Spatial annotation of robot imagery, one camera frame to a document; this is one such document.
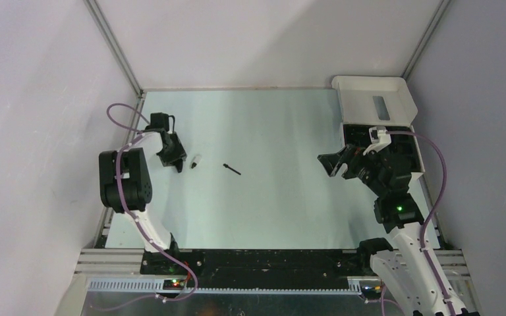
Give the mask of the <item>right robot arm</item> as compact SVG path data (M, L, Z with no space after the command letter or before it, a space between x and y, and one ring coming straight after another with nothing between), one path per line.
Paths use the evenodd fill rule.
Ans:
M330 177L345 167L345 180L357 178L377 196L376 221L388 237L359 243L359 271L377 274L405 315L470 315L426 237L426 222L408 191L410 162L402 155L353 145L321 154L318 161Z

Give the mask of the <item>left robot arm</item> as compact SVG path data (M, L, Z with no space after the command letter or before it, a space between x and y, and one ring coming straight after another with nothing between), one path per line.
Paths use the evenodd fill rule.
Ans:
M156 265L166 274L179 271L182 257L173 234L150 216L154 189L148 163L162 160L171 144L164 133L143 132L123 147L98 155L101 202L130 221L146 252L159 253Z

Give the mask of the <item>black hair trimmer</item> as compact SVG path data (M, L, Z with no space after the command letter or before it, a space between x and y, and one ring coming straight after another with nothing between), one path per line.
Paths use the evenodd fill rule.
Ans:
M174 166L177 170L178 173L181 173L183 171L183 165L184 165L184 161L176 161Z

